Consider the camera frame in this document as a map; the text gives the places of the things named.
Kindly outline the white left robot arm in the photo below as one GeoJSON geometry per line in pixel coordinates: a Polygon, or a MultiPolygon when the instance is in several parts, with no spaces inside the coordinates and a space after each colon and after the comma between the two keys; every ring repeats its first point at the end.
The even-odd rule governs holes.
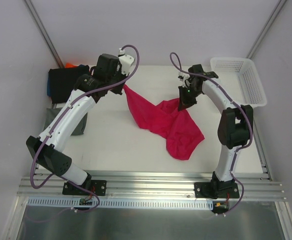
{"type": "Polygon", "coordinates": [[[131,77],[128,72],[118,71],[104,75],[83,74],[75,82],[64,107],[50,125],[39,134],[29,136],[26,146],[33,158],[30,170],[30,184],[39,189],[43,184],[35,184],[35,166],[39,164],[52,176],[58,176],[73,183],[79,194],[90,191],[90,175],[73,163],[72,159],[63,153],[66,143],[82,118],[92,109],[100,98],[108,91],[119,94],[123,85],[131,77]]]}

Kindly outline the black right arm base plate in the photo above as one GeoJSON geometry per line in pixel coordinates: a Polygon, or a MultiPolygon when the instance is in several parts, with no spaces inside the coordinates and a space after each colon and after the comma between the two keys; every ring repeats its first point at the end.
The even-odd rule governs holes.
{"type": "Polygon", "coordinates": [[[216,182],[195,182],[194,194],[196,198],[207,199],[239,199],[238,185],[234,181],[222,183],[216,182]]]}

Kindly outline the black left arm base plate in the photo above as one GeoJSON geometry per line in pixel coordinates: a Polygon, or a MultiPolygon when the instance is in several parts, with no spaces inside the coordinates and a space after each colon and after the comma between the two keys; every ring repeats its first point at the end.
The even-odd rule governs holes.
{"type": "Polygon", "coordinates": [[[63,185],[62,194],[65,196],[87,196],[89,195],[87,191],[90,191],[97,196],[105,196],[107,183],[106,180],[89,179],[82,185],[74,186],[73,184],[66,182],[63,185]]]}

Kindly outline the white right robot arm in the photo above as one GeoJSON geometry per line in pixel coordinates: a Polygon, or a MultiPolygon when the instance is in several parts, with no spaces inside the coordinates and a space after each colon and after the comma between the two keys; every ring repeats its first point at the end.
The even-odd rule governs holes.
{"type": "Polygon", "coordinates": [[[179,111],[195,105],[196,98],[203,94],[209,97],[221,114],[217,129],[221,144],[219,161],[210,182],[196,183],[195,192],[210,199],[226,198],[234,193],[238,184],[234,170],[239,152],[252,143],[253,108],[236,103],[217,82],[217,74],[205,72],[200,64],[193,65],[188,71],[181,70],[178,78],[182,82],[178,88],[179,111]]]}

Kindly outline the pink t shirt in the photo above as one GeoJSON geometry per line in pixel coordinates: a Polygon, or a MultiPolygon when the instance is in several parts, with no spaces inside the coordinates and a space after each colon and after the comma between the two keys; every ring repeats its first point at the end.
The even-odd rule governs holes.
{"type": "Polygon", "coordinates": [[[124,86],[128,109],[141,129],[166,140],[166,150],[180,161],[190,159],[204,134],[187,110],[178,110],[179,99],[163,100],[154,105],[128,86],[124,86]]]}

